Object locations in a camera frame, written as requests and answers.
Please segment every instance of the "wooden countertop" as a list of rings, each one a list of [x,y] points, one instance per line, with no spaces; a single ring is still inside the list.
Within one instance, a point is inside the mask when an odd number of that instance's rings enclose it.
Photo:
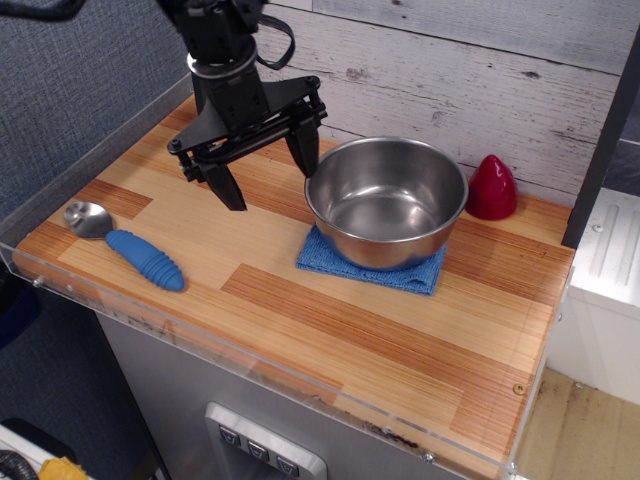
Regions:
[[[194,116],[190,100],[75,197],[166,251],[185,291],[74,237],[64,207],[18,246],[22,273],[400,447],[498,476],[569,273],[570,210],[521,196],[506,220],[464,213],[433,297],[303,271],[313,216],[286,144],[231,165],[248,211],[230,212],[166,152]]]

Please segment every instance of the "blue towel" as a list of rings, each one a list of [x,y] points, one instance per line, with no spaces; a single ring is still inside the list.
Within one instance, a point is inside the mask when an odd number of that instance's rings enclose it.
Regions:
[[[436,288],[446,250],[445,245],[424,263],[406,270],[395,272],[368,270],[336,255],[325,242],[318,227],[314,225],[298,256],[296,267],[431,296]]]

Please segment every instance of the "bowl rim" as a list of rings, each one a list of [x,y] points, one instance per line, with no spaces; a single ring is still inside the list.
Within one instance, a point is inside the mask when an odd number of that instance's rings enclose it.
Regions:
[[[448,155],[446,152],[444,152],[440,148],[434,147],[433,145],[431,145],[429,143],[422,142],[420,140],[415,140],[415,139],[412,139],[412,138],[400,137],[400,136],[376,136],[376,137],[357,138],[355,140],[350,140],[350,141],[341,143],[341,144],[336,145],[335,147],[327,150],[318,159],[318,167],[328,157],[334,155],[335,153],[337,153],[337,152],[339,152],[341,150],[347,149],[347,148],[349,148],[349,147],[351,147],[353,145],[358,145],[358,144],[361,144],[361,143],[372,143],[372,142],[402,142],[402,143],[410,143],[410,144],[418,145],[418,146],[423,147],[423,148],[426,147],[426,148],[438,153],[440,156],[442,156],[444,159],[446,159],[454,167],[454,170],[456,170],[456,172],[460,176],[460,179],[462,180],[462,187],[463,187],[462,199],[461,199],[460,205],[458,206],[458,209],[456,210],[456,212],[446,222],[444,222],[443,224],[439,225],[437,228],[435,228],[433,230],[429,230],[428,232],[422,233],[420,235],[415,235],[413,237],[407,237],[407,238],[392,239],[392,240],[374,240],[374,239],[371,239],[371,238],[363,237],[363,236],[356,235],[354,233],[345,231],[344,229],[338,227],[333,222],[330,222],[324,215],[322,215],[317,210],[317,208],[313,205],[313,202],[311,202],[311,199],[310,199],[309,184],[311,183],[311,180],[313,178],[313,177],[310,177],[310,178],[306,178],[305,179],[305,182],[304,182],[304,195],[305,195],[305,198],[307,200],[307,204],[309,205],[309,208],[313,212],[313,214],[316,217],[316,219],[320,219],[325,225],[328,225],[333,230],[341,233],[342,235],[345,235],[347,237],[350,237],[350,238],[353,238],[353,239],[356,239],[356,240],[361,240],[361,241],[365,241],[365,242],[379,243],[379,244],[392,244],[392,243],[413,242],[413,241],[425,238],[427,236],[435,235],[435,234],[441,232],[442,230],[445,230],[445,229],[449,228],[451,226],[451,224],[453,224],[458,219],[458,217],[460,217],[460,215],[464,211],[465,205],[467,203],[467,199],[469,197],[469,182],[467,180],[467,177],[464,174],[464,172],[462,171],[462,168],[460,168],[460,165],[458,164],[458,162],[456,162],[453,158],[451,158],[450,155]]]

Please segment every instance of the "white wooden wall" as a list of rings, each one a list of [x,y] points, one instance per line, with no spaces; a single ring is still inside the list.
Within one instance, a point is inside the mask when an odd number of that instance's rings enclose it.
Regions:
[[[639,0],[275,0],[296,54],[265,80],[317,75],[338,142],[425,141],[471,175],[490,154],[521,192],[573,205],[636,29]],[[263,28],[260,53],[287,39]]]

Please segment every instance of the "metal spoon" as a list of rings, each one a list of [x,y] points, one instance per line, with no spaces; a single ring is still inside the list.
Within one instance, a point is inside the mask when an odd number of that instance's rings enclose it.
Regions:
[[[184,278],[166,253],[126,230],[114,230],[111,215],[100,205],[73,202],[64,212],[69,230],[80,238],[105,239],[145,278],[166,290],[180,291]]]

